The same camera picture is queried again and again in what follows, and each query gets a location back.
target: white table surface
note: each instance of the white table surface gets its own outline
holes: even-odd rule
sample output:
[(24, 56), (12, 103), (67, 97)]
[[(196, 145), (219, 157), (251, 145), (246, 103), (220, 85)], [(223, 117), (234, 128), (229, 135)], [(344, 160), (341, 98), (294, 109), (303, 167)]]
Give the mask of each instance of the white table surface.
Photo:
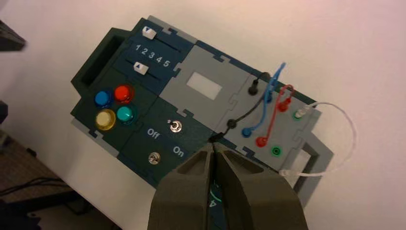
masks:
[[(147, 228), (154, 189), (70, 124), (70, 80), (111, 27), (154, 15), (281, 80), (337, 103), (360, 133), (352, 161), (325, 176), (305, 208), (312, 230), (406, 226), (406, 3), (401, 0), (0, 1), (0, 19), (27, 40), (0, 53), (2, 129), (125, 230)], [(350, 142), (345, 120), (323, 112), (315, 133), (334, 152)]]

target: red push button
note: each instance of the red push button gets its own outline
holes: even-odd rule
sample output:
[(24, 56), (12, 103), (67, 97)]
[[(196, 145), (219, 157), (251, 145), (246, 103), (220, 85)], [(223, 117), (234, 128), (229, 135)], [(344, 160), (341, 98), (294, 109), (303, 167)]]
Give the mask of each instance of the red push button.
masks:
[(121, 104), (128, 104), (134, 97), (134, 89), (130, 85), (120, 85), (114, 90), (114, 98)]

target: off label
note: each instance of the off label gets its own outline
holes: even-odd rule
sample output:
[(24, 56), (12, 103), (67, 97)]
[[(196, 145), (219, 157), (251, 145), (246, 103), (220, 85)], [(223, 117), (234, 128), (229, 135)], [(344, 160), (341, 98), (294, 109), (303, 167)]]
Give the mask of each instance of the off label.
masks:
[(157, 139), (160, 136), (160, 133), (155, 131), (153, 128), (148, 129), (147, 134), (150, 135), (153, 139)]
[(175, 147), (173, 148), (173, 152), (174, 152), (176, 155), (180, 156), (180, 157), (183, 157), (183, 155), (185, 155), (185, 153), (180, 150), (179, 146), (175, 146)]

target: blue push button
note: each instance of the blue push button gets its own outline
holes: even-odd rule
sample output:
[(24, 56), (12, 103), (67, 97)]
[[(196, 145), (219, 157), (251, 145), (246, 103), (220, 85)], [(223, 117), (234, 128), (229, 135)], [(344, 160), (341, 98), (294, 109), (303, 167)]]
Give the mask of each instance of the blue push button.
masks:
[(111, 102), (111, 96), (106, 91), (100, 91), (94, 97), (94, 102), (96, 103), (96, 105), (98, 107), (101, 107), (101, 108), (108, 107)]
[(243, 128), (241, 134), (245, 138), (249, 138), (252, 134), (252, 130), (250, 128)]

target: white rectangle window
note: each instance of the white rectangle window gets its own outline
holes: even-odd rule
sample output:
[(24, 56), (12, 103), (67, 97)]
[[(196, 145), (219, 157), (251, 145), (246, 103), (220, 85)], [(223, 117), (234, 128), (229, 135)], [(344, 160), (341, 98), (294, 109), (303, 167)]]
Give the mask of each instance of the white rectangle window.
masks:
[(198, 72), (194, 72), (192, 74), (186, 85), (212, 100), (217, 97), (222, 88), (221, 85), (215, 83)]

